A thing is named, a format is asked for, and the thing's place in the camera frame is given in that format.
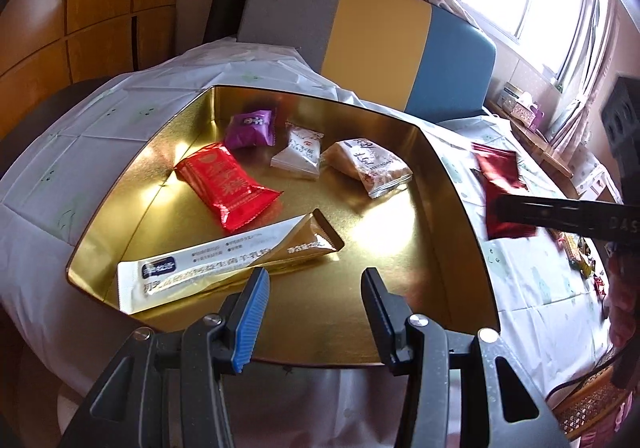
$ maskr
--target dark red packet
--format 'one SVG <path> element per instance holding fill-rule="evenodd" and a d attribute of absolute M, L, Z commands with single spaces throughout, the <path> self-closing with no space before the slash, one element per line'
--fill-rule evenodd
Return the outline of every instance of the dark red packet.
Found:
<path fill-rule="evenodd" d="M 472 149 L 480 171 L 484 176 L 484 195 L 486 198 L 485 223 L 486 235 L 493 238 L 532 237 L 537 228 L 528 224 L 503 222 L 493 210 L 495 200 L 504 194 L 528 195 L 526 185 L 518 174 L 518 156 L 511 150 L 500 150 L 485 144 L 472 143 Z"/>
<path fill-rule="evenodd" d="M 185 157 L 175 171 L 209 208 L 220 212 L 222 227 L 229 231 L 254 220 L 282 193 L 258 184 L 222 143 Z"/>

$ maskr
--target black clamp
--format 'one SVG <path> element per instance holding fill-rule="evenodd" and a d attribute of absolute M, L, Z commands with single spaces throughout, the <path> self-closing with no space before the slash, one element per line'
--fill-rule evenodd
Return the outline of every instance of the black clamp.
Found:
<path fill-rule="evenodd" d="M 242 293 L 185 330 L 136 329 L 85 397 L 59 448 L 170 447 L 172 369 L 180 370 L 184 446 L 233 448 L 221 376 L 249 362 L 268 298 L 269 273 L 255 268 Z"/>
<path fill-rule="evenodd" d="M 535 384 L 493 329 L 447 331 L 386 290 L 378 270 L 362 273 L 362 302 L 381 361 L 407 374 L 396 448 L 444 448 L 449 371 L 462 376 L 461 448 L 566 448 L 568 440 Z"/>

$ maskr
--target gold tray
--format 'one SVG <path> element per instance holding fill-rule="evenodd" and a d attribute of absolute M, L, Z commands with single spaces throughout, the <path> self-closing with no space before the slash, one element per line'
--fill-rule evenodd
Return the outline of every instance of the gold tray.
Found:
<path fill-rule="evenodd" d="M 254 358 L 287 365 L 379 363 L 360 299 L 360 275 L 378 268 L 389 291 L 443 327 L 475 333 L 498 330 L 498 315 L 476 236 L 462 202 L 429 141 L 414 125 L 364 108 L 311 96 L 219 86 L 176 114 L 139 152 L 105 197 L 78 242 L 67 277 L 117 308 L 115 273 L 138 260 L 225 236 L 219 217 L 200 201 L 173 166 L 220 141 L 233 114 L 276 108 L 276 146 L 234 151 L 258 182 L 284 193 L 241 231 L 320 208 L 345 241 L 339 253 L 273 276 Z M 362 184 L 331 167 L 318 181 L 269 166 L 286 145 L 285 121 L 335 141 L 368 138 L 403 158 L 414 171 L 404 191 L 372 201 Z M 134 316 L 163 331 L 180 330 L 215 312 L 238 287 L 222 287 Z"/>

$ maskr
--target metal screw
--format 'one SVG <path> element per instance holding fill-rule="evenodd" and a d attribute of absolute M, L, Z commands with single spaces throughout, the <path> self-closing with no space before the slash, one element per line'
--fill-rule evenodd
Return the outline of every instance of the metal screw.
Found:
<path fill-rule="evenodd" d="M 493 329 L 489 329 L 489 327 L 485 327 L 484 329 L 480 329 L 478 331 L 478 338 L 480 338 L 485 343 L 493 343 L 500 336 Z"/>
<path fill-rule="evenodd" d="M 202 321 L 209 327 L 216 327 L 222 323 L 222 318 L 217 314 L 207 314 L 202 317 Z"/>
<path fill-rule="evenodd" d="M 133 337 L 139 342 L 144 342 L 151 338 L 153 333 L 153 330 L 151 330 L 149 327 L 139 327 L 138 329 L 133 331 Z"/>
<path fill-rule="evenodd" d="M 409 316 L 409 323 L 414 327 L 424 327 L 429 323 L 429 319 L 424 314 L 412 314 Z"/>

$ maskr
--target white candy wrapper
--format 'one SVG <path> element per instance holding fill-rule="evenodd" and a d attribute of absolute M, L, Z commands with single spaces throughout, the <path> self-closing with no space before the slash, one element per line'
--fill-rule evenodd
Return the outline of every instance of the white candy wrapper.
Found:
<path fill-rule="evenodd" d="M 287 123 L 289 144 L 271 158 L 271 166 L 318 178 L 320 140 L 324 134 Z"/>
<path fill-rule="evenodd" d="M 344 246 L 320 210 L 171 253 L 118 263 L 120 310 L 133 314 L 247 278 L 270 273 Z"/>
<path fill-rule="evenodd" d="M 359 179 L 369 197 L 377 199 L 411 180 L 413 173 L 396 154 L 369 139 L 347 139 L 332 144 L 322 160 L 337 171 Z"/>

